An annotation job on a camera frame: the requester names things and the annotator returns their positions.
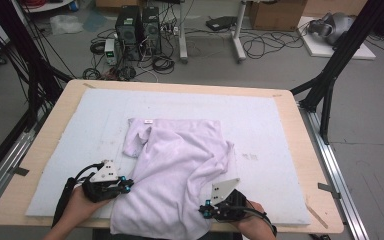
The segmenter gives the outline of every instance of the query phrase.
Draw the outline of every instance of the metal frame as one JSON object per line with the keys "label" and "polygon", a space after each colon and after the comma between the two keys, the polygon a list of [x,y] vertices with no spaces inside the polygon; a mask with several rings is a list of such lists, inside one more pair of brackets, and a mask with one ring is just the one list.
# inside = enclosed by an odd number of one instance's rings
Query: metal frame
{"label": "metal frame", "polygon": [[319,147],[320,154],[323,158],[324,166],[329,173],[330,181],[333,185],[334,191],[340,193],[341,198],[338,199],[342,206],[343,213],[347,219],[347,223],[351,230],[354,239],[356,240],[368,240],[366,229],[358,214],[357,208],[354,205],[351,194],[348,190],[345,179],[342,176],[339,169],[335,155],[330,145],[324,143],[323,137],[319,134],[320,120],[317,113],[306,112],[305,115],[310,123],[313,136],[316,140],[316,144]]}
{"label": "metal frame", "polygon": [[[38,119],[44,120],[46,118],[45,113],[40,110],[38,113]],[[42,126],[43,121],[38,121],[32,128],[28,131],[22,132],[18,139],[14,142],[5,158],[0,164],[0,193],[1,190],[8,184],[9,180],[14,174],[14,169],[16,169],[27,151],[29,150],[33,140],[36,137],[37,132],[39,132],[40,127]]]}

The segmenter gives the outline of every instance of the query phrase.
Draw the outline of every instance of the gray floor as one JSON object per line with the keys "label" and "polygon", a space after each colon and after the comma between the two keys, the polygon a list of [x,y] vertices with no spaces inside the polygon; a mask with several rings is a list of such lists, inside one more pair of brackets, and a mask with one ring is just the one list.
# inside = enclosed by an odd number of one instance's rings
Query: gray floor
{"label": "gray floor", "polygon": [[[71,14],[65,9],[50,11],[41,18]],[[87,31],[48,39],[76,76],[90,67],[90,40],[100,31],[114,26],[95,11],[77,15]],[[189,26],[205,29],[206,19],[195,19]],[[310,57],[307,50],[285,48],[259,60],[237,64],[228,35],[188,35],[189,63],[174,55],[175,71],[157,75],[158,82],[292,89],[318,73],[328,59]],[[366,42],[377,56],[375,61],[352,60],[340,75],[333,97],[329,137],[348,188],[371,239],[384,239],[384,51]],[[253,51],[261,51],[261,45]],[[64,70],[55,54],[54,66]],[[155,82],[151,74],[137,81]],[[301,100],[305,95],[296,96]],[[27,108],[18,79],[10,64],[0,65],[0,143]],[[1,227],[0,239],[38,239],[48,228]],[[332,239],[351,239],[349,233]],[[91,230],[76,229],[69,239],[91,239]],[[310,239],[305,234],[279,234],[279,239]]]}

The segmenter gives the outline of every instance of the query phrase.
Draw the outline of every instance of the wrist strap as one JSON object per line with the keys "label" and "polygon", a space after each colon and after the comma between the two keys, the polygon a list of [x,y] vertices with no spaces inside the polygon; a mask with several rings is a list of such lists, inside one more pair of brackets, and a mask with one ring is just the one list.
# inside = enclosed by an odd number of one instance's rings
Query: wrist strap
{"label": "wrist strap", "polygon": [[273,235],[276,237],[277,235],[277,227],[275,225],[273,225],[270,221],[270,219],[267,217],[267,213],[266,212],[263,212],[263,214],[261,214],[261,219],[267,224],[269,225]]}

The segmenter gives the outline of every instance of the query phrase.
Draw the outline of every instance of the white t-shirt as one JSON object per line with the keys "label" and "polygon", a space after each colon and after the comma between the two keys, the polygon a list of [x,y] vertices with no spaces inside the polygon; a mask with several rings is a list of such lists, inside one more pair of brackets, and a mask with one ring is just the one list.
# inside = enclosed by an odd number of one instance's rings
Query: white t-shirt
{"label": "white t-shirt", "polygon": [[111,233],[198,239],[211,221],[198,211],[204,184],[227,171],[233,144],[218,121],[130,119],[123,152],[137,157],[129,194],[117,197]]}

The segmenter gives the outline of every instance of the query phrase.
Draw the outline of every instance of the hand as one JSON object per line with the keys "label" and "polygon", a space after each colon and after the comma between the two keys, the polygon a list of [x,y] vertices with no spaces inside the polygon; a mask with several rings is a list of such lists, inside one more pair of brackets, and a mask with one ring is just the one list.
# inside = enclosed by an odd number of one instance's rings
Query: hand
{"label": "hand", "polygon": [[[264,208],[259,203],[248,201],[247,207],[254,208],[257,211],[264,213]],[[247,215],[241,221],[232,222],[231,224],[250,240],[276,239],[269,225],[257,216]]]}
{"label": "hand", "polygon": [[76,187],[71,194],[70,201],[58,223],[45,236],[44,240],[65,239],[68,234],[80,223],[88,220],[92,214],[111,200],[97,203],[91,202],[84,194],[83,188]]}

